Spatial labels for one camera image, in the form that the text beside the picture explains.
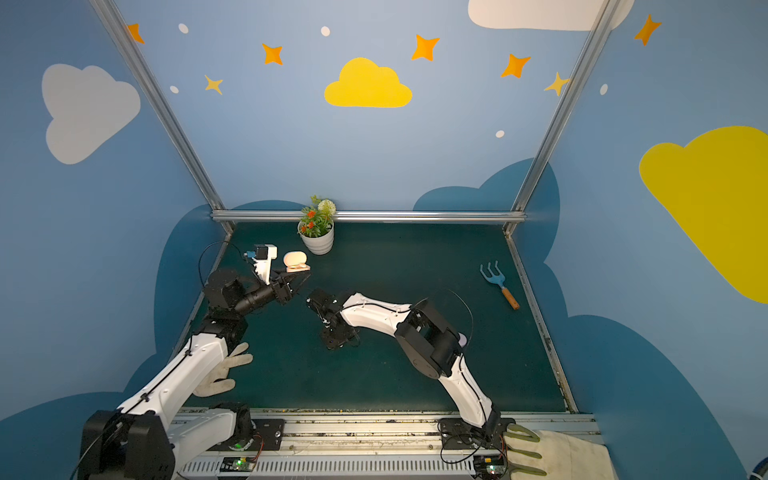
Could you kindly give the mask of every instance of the glove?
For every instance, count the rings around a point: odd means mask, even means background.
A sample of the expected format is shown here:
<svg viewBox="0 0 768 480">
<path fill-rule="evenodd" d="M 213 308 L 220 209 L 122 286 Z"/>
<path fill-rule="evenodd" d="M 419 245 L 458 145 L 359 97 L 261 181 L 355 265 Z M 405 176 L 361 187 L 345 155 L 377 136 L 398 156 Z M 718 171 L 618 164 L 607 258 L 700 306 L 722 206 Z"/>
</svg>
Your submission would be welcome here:
<svg viewBox="0 0 768 480">
<path fill-rule="evenodd" d="M 205 376 L 200 385 L 192 392 L 193 395 L 199 397 L 212 396 L 219 393 L 229 392 L 235 388 L 235 381 L 228 379 L 227 375 L 230 374 L 230 369 L 236 366 L 246 365 L 253 361 L 253 355 L 246 353 L 240 355 L 248 349 L 247 343 L 241 343 L 236 346 L 232 353 L 213 370 Z"/>
<path fill-rule="evenodd" d="M 510 425 L 504 433 L 511 480 L 614 480 L 608 450 L 586 440 Z"/>
</svg>

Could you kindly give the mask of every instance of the green mat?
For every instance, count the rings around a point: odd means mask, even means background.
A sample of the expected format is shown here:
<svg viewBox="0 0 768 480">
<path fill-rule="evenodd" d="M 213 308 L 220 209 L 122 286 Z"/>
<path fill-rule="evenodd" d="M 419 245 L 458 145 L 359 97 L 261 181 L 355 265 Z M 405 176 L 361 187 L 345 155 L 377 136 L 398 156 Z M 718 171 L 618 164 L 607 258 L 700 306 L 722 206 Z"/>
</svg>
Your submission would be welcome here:
<svg viewBox="0 0 768 480">
<path fill-rule="evenodd" d="M 312 276 L 286 306 L 271 303 L 247 317 L 243 339 L 253 363 L 230 370 L 234 390 L 208 398 L 191 396 L 187 406 L 246 402 L 253 408 L 338 410 L 451 410 L 456 406 L 439 382 L 419 373 L 397 341 L 363 329 L 359 346 L 330 351 L 322 344 L 321 322 L 306 307 L 316 287 L 328 293 L 354 289 L 391 303 L 429 296 L 444 317 L 469 336 L 467 365 L 483 392 L 500 410 L 563 412 L 563 399 L 549 366 L 501 228 L 487 225 L 340 223 L 327 255 L 308 253 Z M 294 223 L 241 223 L 232 242 L 243 252 L 254 243 L 273 243 L 283 255 L 303 250 Z M 514 311 L 501 290 L 487 283 L 480 263 L 498 260 L 506 286 L 520 303 Z M 221 266 L 247 275 L 247 265 L 228 247 Z M 195 326 L 205 313 L 198 312 Z"/>
</svg>

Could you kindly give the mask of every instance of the white flower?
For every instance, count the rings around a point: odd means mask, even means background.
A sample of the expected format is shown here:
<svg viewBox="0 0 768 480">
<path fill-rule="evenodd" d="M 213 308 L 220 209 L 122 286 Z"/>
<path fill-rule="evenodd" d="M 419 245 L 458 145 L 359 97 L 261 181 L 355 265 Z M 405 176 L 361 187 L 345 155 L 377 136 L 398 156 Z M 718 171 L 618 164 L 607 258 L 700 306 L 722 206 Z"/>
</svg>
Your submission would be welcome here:
<svg viewBox="0 0 768 480">
<path fill-rule="evenodd" d="M 332 217 L 333 215 L 336 215 L 336 204 L 331 200 L 325 199 L 317 204 L 317 210 L 323 212 L 325 215 Z"/>
</svg>

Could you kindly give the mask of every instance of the flower pot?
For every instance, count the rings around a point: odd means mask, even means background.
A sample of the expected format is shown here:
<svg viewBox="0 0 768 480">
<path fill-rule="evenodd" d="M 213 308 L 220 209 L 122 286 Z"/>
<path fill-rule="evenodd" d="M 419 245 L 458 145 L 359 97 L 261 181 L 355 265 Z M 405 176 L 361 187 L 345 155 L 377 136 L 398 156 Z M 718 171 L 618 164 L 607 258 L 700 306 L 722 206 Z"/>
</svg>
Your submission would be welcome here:
<svg viewBox="0 0 768 480">
<path fill-rule="evenodd" d="M 304 241 L 304 245 L 306 245 L 306 247 L 310 249 L 310 252 L 314 253 L 315 255 L 325 255 L 326 253 L 331 251 L 331 247 L 333 247 L 333 230 L 334 230 L 333 225 L 331 226 L 330 230 L 328 230 L 328 233 L 326 233 L 322 237 L 317 237 L 317 238 L 310 238 L 302 235 L 301 222 L 299 222 L 297 230 L 299 231 L 301 240 Z"/>
</svg>

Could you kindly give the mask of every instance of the star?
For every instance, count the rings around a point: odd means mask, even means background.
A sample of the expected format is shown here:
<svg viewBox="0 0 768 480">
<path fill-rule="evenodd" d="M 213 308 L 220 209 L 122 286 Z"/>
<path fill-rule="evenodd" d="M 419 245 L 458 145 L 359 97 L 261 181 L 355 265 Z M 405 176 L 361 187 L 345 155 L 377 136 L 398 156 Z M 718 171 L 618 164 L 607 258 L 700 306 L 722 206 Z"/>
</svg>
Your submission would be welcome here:
<svg viewBox="0 0 768 480">
<path fill-rule="evenodd" d="M 219 81 L 213 81 L 210 78 L 208 78 L 208 75 L 205 76 L 205 79 L 208 80 L 208 86 L 205 87 L 206 90 L 215 90 L 219 92 L 219 95 L 221 95 L 221 90 L 219 90 L 219 83 L 221 83 L 223 80 Z"/>
<path fill-rule="evenodd" d="M 432 61 L 432 49 L 437 45 L 437 42 L 439 41 L 439 38 L 433 38 L 432 40 L 426 40 L 424 38 L 416 36 L 416 51 L 413 52 L 413 56 L 411 57 L 411 60 L 416 60 L 417 58 L 426 58 L 429 61 Z"/>
<path fill-rule="evenodd" d="M 562 78 L 560 78 L 560 72 L 555 73 L 554 76 L 555 76 L 554 83 L 552 85 L 546 87 L 544 89 L 544 91 L 554 90 L 554 91 L 556 91 L 558 93 L 558 97 L 559 97 L 560 96 L 560 90 L 563 88 L 563 85 L 567 84 L 569 81 L 571 81 L 571 79 L 570 78 L 566 78 L 565 80 L 563 80 Z"/>
<path fill-rule="evenodd" d="M 648 45 L 648 39 L 650 38 L 650 35 L 654 33 L 654 30 L 659 28 L 659 25 L 661 25 L 661 22 L 654 22 L 650 19 L 650 15 L 648 15 L 648 20 L 645 21 L 645 25 L 643 25 L 643 29 L 640 30 L 637 35 L 634 36 L 635 40 L 642 40 L 643 46 Z"/>
<path fill-rule="evenodd" d="M 261 44 L 264 47 L 264 51 L 266 52 L 266 58 L 264 58 L 264 64 L 268 63 L 276 63 L 278 65 L 282 65 L 283 61 L 280 60 L 280 50 L 283 50 L 283 47 L 267 47 L 266 44 Z"/>
<path fill-rule="evenodd" d="M 514 75 L 515 77 L 520 78 L 520 75 L 523 74 L 523 67 L 525 66 L 525 62 L 530 59 L 531 57 L 517 58 L 514 55 L 509 55 L 509 65 L 507 65 L 507 69 L 504 70 L 504 73 L 502 73 L 502 78 L 506 77 L 507 75 Z"/>
<path fill-rule="evenodd" d="M 131 37 L 134 38 L 135 41 L 139 43 L 144 43 L 144 39 L 139 35 L 139 24 L 134 23 L 133 25 L 128 25 L 128 31 L 131 33 Z"/>
</svg>

